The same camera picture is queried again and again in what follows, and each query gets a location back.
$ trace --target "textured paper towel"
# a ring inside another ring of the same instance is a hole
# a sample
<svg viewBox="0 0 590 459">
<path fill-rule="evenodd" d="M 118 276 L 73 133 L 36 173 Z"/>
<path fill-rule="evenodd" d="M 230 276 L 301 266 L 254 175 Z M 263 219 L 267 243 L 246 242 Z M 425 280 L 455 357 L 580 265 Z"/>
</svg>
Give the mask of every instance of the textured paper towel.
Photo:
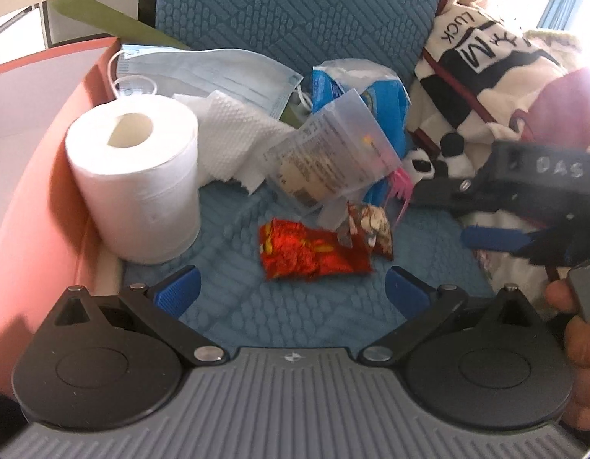
<svg viewBox="0 0 590 459">
<path fill-rule="evenodd" d="M 253 193 L 265 180 L 257 156 L 293 132 L 289 125 L 220 91 L 207 98 L 185 94 L 174 98 L 199 119 L 200 187 L 237 179 Z"/>
<path fill-rule="evenodd" d="M 107 248 L 158 264 L 184 252 L 199 233 L 198 122 L 165 96 L 117 99 L 70 127 L 65 149 Z"/>
</svg>

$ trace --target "metal screw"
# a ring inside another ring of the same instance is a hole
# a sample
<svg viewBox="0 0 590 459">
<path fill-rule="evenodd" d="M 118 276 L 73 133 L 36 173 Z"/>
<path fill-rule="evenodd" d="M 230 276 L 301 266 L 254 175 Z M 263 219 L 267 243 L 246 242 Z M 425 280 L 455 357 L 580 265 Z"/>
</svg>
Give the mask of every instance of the metal screw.
<svg viewBox="0 0 590 459">
<path fill-rule="evenodd" d="M 224 357 L 224 350 L 220 347 L 205 345 L 203 347 L 196 348 L 195 352 L 193 352 L 193 355 L 197 360 L 201 360 L 203 362 L 216 362 L 217 360 L 221 360 Z"/>
<path fill-rule="evenodd" d="M 393 351 L 387 347 L 373 345 L 363 351 L 363 357 L 371 362 L 386 362 L 393 357 Z"/>
</svg>

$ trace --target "plastic bag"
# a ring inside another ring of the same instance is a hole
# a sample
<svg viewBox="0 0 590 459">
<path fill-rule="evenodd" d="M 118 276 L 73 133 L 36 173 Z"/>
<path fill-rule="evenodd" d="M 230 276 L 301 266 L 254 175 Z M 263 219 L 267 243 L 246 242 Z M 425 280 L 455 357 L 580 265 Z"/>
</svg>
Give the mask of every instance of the plastic bag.
<svg viewBox="0 0 590 459">
<path fill-rule="evenodd" d="M 410 106 L 407 91 L 392 69 L 362 59 L 323 62 L 312 70 L 312 112 L 318 112 L 346 91 L 355 89 L 375 117 L 400 158 L 407 153 L 405 121 Z M 364 198 L 382 205 L 388 184 L 376 183 Z"/>
<path fill-rule="evenodd" d="M 356 91 L 312 115 L 261 158 L 267 180 L 301 214 L 360 190 L 401 161 Z"/>
</svg>

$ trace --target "blue surgical mask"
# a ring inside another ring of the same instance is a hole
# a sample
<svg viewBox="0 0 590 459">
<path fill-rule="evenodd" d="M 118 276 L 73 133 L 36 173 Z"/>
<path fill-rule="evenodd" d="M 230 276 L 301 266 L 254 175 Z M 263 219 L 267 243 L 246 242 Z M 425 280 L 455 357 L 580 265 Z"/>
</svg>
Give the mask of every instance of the blue surgical mask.
<svg viewBox="0 0 590 459">
<path fill-rule="evenodd" d="M 207 96 L 219 90 L 278 119 L 303 79 L 287 66 L 247 50 L 185 51 L 129 44 L 122 49 L 116 69 L 122 78 L 120 94 L 148 92 L 147 78 L 163 96 Z"/>
</svg>

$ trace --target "toilet paper roll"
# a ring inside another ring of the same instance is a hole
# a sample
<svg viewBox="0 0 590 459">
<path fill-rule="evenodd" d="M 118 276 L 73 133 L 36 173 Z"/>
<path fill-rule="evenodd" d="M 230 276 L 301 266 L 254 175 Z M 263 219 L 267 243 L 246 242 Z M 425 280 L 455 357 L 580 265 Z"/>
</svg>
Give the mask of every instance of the toilet paper roll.
<svg viewBox="0 0 590 459">
<path fill-rule="evenodd" d="M 127 96 L 86 112 L 65 138 L 72 171 L 114 254 L 158 264 L 184 252 L 201 220 L 198 121 L 165 96 Z"/>
</svg>

